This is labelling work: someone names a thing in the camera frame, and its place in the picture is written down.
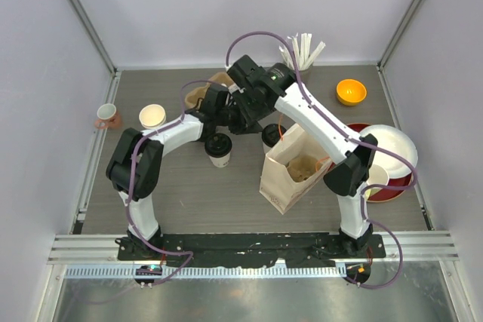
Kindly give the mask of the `black cup lid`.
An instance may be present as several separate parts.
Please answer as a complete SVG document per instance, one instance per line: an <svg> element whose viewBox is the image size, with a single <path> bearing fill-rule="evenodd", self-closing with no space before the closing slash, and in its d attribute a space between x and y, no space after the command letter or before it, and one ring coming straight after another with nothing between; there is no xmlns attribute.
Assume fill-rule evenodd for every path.
<svg viewBox="0 0 483 322"><path fill-rule="evenodd" d="M232 140L224 133L214 133L205 141L205 151L212 158L227 156L232 150Z"/></svg>
<svg viewBox="0 0 483 322"><path fill-rule="evenodd" d="M262 130L261 136L263 144L269 148L272 148L281 138L278 130L278 125L266 125Z"/></svg>

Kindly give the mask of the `paper bag with orange handles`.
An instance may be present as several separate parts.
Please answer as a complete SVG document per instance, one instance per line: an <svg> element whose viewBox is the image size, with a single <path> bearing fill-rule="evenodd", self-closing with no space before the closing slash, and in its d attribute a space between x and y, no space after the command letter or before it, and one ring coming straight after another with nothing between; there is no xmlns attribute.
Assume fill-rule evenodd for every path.
<svg viewBox="0 0 483 322"><path fill-rule="evenodd" d="M328 171L328 153L294 124L265 155L260 194L280 213L290 210Z"/></svg>

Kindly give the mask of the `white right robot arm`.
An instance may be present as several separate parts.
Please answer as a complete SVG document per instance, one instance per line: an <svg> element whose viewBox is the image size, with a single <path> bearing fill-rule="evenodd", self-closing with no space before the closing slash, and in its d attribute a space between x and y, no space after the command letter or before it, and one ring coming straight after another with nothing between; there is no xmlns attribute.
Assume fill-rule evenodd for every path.
<svg viewBox="0 0 483 322"><path fill-rule="evenodd" d="M337 196L341 222L340 249L351 258L368 248L373 226L364 215L363 188L374 159L374 136L361 136L330 113L283 63L268 69L244 55L226 72L237 88L232 92L248 126L278 111L300 125L327 152L334 166L323 180Z"/></svg>

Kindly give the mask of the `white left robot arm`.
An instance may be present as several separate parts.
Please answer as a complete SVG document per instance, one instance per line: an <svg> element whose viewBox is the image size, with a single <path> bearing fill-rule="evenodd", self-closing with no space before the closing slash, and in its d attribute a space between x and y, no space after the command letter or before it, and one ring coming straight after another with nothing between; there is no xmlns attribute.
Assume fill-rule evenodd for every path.
<svg viewBox="0 0 483 322"><path fill-rule="evenodd" d="M204 95L190 105L184 103L175 120L144 131L126 129L106 169L106 176L119 193L128 219L127 235L118 239L119 258L140 257L151 261L163 254L163 234L156 220L152 193L161 171L162 159L168 153L190 142L201 141L216 167L227 165L232 140L218 133L220 126L230 133L259 132L260 126L251 117L254 101L239 90L208 82Z"/></svg>

